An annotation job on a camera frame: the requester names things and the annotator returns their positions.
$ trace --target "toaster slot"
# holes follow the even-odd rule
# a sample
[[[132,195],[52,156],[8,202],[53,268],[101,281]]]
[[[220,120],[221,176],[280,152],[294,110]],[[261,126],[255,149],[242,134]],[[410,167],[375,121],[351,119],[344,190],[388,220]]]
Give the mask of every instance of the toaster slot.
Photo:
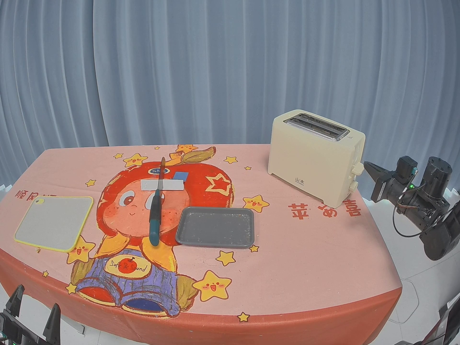
[[[332,124],[308,114],[298,114],[285,120],[284,122],[334,142],[340,141],[350,132],[347,128]]]

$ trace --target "cartoon eye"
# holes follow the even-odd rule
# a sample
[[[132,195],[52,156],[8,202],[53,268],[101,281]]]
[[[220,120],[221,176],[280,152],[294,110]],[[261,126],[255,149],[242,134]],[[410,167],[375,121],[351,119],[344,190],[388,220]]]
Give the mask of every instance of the cartoon eye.
[[[145,201],[145,208],[147,210],[150,210],[150,207],[152,207],[152,199],[153,199],[153,196],[155,195],[155,192],[153,192],[151,195],[149,195],[149,197],[147,198],[147,200]],[[161,194],[161,199],[164,199],[165,198],[165,195],[162,193]]]
[[[120,201],[118,202],[118,204],[123,207],[127,206],[134,200],[135,195],[136,194],[133,190],[128,190],[127,192],[124,192],[123,195],[120,197]]]

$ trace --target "blue tape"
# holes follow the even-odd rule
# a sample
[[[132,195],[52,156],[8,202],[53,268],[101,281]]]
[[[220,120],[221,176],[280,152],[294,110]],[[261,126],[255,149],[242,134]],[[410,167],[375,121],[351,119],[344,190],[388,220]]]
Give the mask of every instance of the blue tape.
[[[187,177],[189,176],[189,173],[188,172],[185,172],[185,171],[176,171],[174,173],[174,176],[172,177],[173,179],[175,180],[183,180],[184,183],[185,181],[187,180]]]

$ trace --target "white floor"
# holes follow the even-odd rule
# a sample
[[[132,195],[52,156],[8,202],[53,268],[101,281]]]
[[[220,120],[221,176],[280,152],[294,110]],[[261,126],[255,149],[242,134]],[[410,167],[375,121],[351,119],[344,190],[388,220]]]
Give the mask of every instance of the white floor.
[[[456,191],[446,191],[444,197],[452,205],[460,196]],[[366,201],[372,216],[382,233],[403,282],[402,296],[382,332],[372,345],[394,345],[401,340],[421,341],[439,320],[439,309],[460,292],[460,247],[439,261],[430,261],[423,251],[419,238],[402,238],[393,229],[391,214],[393,205],[388,201],[378,204]],[[404,216],[397,215],[400,232],[417,233],[416,227]],[[8,301],[8,295],[0,285],[0,307]],[[21,306],[20,321],[36,334],[41,335],[50,310],[37,300],[25,295]],[[135,345],[126,340],[91,327],[85,334],[78,333],[61,321],[63,345]],[[460,345],[460,335],[451,343]]]

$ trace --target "kitchen knife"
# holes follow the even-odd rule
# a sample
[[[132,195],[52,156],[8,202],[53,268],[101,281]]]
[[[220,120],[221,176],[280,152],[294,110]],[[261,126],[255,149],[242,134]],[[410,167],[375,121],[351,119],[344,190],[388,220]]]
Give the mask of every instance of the kitchen knife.
[[[160,243],[160,225],[161,225],[161,191],[163,190],[163,178],[165,175],[166,160],[163,157],[160,165],[160,175],[158,176],[158,187],[155,195],[152,198],[152,205],[150,206],[150,230],[149,240],[150,243],[156,247]]]

